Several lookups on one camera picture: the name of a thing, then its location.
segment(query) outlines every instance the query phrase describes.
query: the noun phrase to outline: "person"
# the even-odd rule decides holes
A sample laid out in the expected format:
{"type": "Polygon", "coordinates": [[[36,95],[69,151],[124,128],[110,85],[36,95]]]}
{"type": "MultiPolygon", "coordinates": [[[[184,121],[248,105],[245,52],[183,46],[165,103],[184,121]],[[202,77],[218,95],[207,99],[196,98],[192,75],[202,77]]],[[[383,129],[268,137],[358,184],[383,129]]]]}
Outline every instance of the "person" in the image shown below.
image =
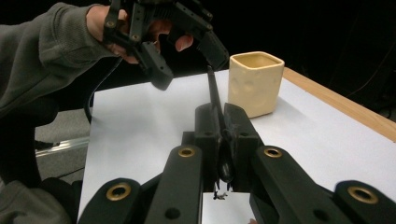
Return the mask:
{"type": "MultiPolygon", "coordinates": [[[[0,24],[0,119],[7,123],[13,111],[70,85],[102,58],[121,57],[127,63],[138,63],[121,46],[103,43],[108,11],[109,6],[97,4],[76,7],[57,3],[31,21],[0,24]]],[[[128,16],[125,10],[119,13],[119,20],[123,21],[120,29],[125,33],[129,28],[128,16]]],[[[148,28],[150,41],[158,50],[159,36],[169,34],[171,28],[168,20],[154,21],[148,28]]],[[[185,34],[176,41],[175,48],[182,51],[192,42],[193,37],[185,34]]],[[[0,193],[0,223],[74,222],[62,213],[54,198],[38,189],[41,178],[36,163],[24,163],[32,160],[35,160],[33,146],[21,151],[0,148],[0,177],[6,184],[0,193]],[[42,216],[35,213],[37,209],[43,209],[42,216]]]]}

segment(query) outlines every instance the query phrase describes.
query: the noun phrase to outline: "human hand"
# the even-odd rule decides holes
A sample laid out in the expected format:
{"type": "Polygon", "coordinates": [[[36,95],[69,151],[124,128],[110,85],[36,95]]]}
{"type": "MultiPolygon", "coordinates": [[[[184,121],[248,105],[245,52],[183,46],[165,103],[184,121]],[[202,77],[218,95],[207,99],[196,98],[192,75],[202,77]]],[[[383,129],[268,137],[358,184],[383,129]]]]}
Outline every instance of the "human hand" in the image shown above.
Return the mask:
{"type": "MultiPolygon", "coordinates": [[[[91,35],[99,42],[103,41],[103,28],[105,24],[105,18],[110,9],[110,6],[94,6],[88,11],[86,20],[87,28],[91,35]]],[[[128,24],[128,14],[125,10],[120,10],[119,20],[124,21],[120,30],[128,34],[129,24],[128,24]]],[[[172,22],[168,20],[154,21],[148,28],[148,34],[150,36],[150,41],[152,41],[157,50],[160,51],[160,35],[168,35],[172,28],[172,22]]],[[[182,51],[183,49],[189,48],[192,45],[193,37],[191,35],[181,36],[175,43],[175,48],[177,51],[182,51]]],[[[136,57],[128,56],[126,50],[116,44],[106,45],[106,47],[116,55],[120,55],[123,60],[128,63],[138,63],[136,57]]]]}

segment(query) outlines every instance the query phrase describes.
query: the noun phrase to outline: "white table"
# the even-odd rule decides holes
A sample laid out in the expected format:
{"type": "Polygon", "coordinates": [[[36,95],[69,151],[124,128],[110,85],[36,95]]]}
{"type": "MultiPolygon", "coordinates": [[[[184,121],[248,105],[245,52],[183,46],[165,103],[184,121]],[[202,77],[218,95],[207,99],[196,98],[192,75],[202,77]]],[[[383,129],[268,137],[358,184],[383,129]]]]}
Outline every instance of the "white table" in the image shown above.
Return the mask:
{"type": "MultiPolygon", "coordinates": [[[[225,103],[228,70],[216,77],[225,103]]],[[[175,78],[166,91],[145,83],[97,92],[79,214],[107,181],[124,177],[143,184],[161,173],[183,132],[194,131],[195,108],[209,102],[206,74],[175,78]]],[[[396,201],[396,144],[285,78],[276,111],[251,122],[265,145],[286,149],[322,187],[333,190],[339,181],[355,179],[396,201]]],[[[254,218],[248,194],[212,197],[204,194],[203,223],[254,218]]]]}

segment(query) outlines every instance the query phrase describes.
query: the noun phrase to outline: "yellow cup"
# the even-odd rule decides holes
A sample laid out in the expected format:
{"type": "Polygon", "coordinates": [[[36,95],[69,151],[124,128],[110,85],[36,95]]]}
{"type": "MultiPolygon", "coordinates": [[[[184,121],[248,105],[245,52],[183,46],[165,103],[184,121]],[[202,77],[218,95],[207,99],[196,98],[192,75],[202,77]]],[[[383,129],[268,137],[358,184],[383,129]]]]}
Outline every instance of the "yellow cup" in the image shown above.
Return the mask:
{"type": "Polygon", "coordinates": [[[230,57],[228,103],[242,107],[249,118],[274,112],[285,62],[252,51],[230,57]]]}

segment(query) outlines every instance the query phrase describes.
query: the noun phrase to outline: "gray sweatshirt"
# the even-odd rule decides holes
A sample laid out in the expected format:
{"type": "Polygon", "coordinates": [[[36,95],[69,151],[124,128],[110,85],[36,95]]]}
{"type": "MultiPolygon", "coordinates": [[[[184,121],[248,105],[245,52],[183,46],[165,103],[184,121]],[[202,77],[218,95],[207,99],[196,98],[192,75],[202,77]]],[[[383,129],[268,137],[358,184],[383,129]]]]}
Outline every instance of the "gray sweatshirt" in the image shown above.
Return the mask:
{"type": "Polygon", "coordinates": [[[115,56],[89,33],[89,8],[58,3],[32,21],[0,25],[0,118],[115,56]]]}

